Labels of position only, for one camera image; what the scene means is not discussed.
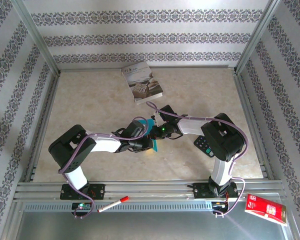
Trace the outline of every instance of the marble floor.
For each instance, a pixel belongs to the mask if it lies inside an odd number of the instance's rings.
[[[177,114],[214,117],[226,113],[248,136],[250,148],[237,161],[233,176],[262,178],[259,161],[229,68],[153,68],[163,96],[153,102],[169,104]],[[73,125],[95,133],[125,128],[136,116],[150,118],[154,111],[136,105],[120,71],[63,72],[38,160],[34,182],[63,182],[59,166],[48,152],[49,145]],[[195,135],[157,141],[158,152],[93,152],[82,163],[89,181],[208,179],[214,159],[193,142]]]

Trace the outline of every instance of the red snack bag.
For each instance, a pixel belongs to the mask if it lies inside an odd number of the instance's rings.
[[[287,226],[286,206],[259,196],[247,195],[245,212]]]

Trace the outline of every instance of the book cover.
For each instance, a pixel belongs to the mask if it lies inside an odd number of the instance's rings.
[[[153,77],[152,71],[145,61],[123,67],[121,72],[130,87],[136,104],[142,104],[163,95],[160,84]]]
[[[270,222],[287,226],[287,209],[280,203],[248,194],[244,211]]]

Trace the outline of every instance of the patterned wallpaper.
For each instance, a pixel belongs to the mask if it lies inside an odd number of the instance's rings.
[[[268,0],[27,0],[58,67],[235,67]]]
[[[17,182],[33,154],[51,79],[11,2],[0,0],[0,237]]]
[[[241,73],[268,161],[300,231],[300,0],[283,0]]]

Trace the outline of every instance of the red marker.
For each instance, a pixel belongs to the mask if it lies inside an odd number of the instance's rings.
[[[128,196],[125,196],[125,197],[121,198],[121,199],[118,200],[118,201],[115,201],[115,202],[113,202],[113,203],[110,203],[109,205],[100,207],[100,208],[97,210],[97,212],[98,212],[98,213],[101,213],[101,212],[103,212],[103,211],[105,211],[105,210],[107,210],[107,209],[113,208],[114,206],[117,206],[117,205],[119,205],[119,204],[121,204],[121,203],[124,203],[124,202],[126,202],[126,201],[128,201],[128,200],[129,200],[129,197],[128,197]]]

